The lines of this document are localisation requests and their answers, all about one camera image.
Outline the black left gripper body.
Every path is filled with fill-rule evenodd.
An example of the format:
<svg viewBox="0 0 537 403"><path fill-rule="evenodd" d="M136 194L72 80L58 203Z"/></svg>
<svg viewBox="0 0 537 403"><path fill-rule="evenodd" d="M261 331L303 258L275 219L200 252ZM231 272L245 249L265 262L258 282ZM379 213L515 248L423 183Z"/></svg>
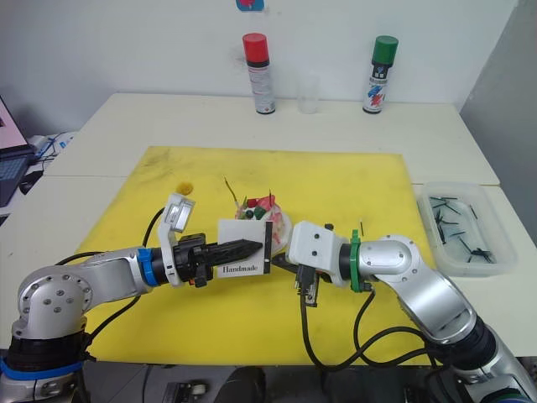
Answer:
<svg viewBox="0 0 537 403"><path fill-rule="evenodd" d="M178 241L175 245L175 268L183 283L196 288L207 285L211 280L211 266L204 233L186 235Z"/></svg>

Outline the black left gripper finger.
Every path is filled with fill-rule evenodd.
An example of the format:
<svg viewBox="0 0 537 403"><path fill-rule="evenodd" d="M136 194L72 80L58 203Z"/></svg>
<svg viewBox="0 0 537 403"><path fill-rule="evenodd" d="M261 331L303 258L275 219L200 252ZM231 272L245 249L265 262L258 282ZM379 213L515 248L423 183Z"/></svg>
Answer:
<svg viewBox="0 0 537 403"><path fill-rule="evenodd" d="M210 266L229 264L249 258L262 247L262 243L247 239L210 243L206 246L205 261Z"/></svg>

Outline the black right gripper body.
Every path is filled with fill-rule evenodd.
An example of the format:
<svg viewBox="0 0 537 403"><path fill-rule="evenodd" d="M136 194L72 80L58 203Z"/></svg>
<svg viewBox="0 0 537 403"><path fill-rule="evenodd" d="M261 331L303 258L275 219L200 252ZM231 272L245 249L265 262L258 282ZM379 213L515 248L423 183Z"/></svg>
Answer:
<svg viewBox="0 0 537 403"><path fill-rule="evenodd" d="M315 268L299 264L295 275L295 288L300 298L300 308L317 307L320 275Z"/></svg>

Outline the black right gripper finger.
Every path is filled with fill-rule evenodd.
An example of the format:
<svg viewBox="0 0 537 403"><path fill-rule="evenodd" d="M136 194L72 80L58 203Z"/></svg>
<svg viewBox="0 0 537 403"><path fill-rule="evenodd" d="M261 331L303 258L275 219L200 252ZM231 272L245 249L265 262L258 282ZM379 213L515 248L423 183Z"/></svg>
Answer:
<svg viewBox="0 0 537 403"><path fill-rule="evenodd" d="M275 255L272 258L272 265L279 267L280 269L289 271L290 273L296 274L298 272L299 266L297 264L290 263L285 255Z"/></svg>

